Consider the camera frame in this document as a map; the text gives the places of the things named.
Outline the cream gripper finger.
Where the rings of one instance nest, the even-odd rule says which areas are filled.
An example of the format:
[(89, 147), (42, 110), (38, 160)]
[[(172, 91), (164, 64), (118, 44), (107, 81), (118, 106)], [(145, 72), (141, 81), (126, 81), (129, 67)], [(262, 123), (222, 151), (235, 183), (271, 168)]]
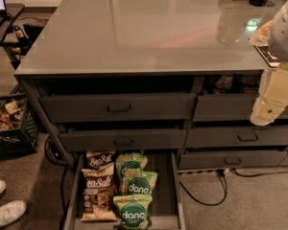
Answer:
[(257, 99), (253, 105), (250, 120), (252, 124), (264, 127), (271, 124), (283, 111), (282, 106)]

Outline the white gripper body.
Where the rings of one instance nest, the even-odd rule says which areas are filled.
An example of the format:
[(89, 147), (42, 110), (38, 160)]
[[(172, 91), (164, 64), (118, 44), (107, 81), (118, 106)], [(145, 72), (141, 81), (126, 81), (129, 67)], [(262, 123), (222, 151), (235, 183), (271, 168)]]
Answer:
[(281, 62), (269, 79), (262, 101), (282, 106), (288, 105), (288, 62)]

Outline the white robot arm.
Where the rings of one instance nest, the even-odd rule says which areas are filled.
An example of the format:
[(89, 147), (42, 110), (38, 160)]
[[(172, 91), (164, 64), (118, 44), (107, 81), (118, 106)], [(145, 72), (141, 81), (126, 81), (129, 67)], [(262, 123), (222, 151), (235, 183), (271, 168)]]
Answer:
[(251, 123), (263, 127), (272, 123), (288, 106), (288, 0), (272, 21), (255, 32), (250, 44), (263, 45), (260, 33), (267, 35), (268, 50), (280, 61), (277, 68), (262, 73), (258, 97), (252, 108)]

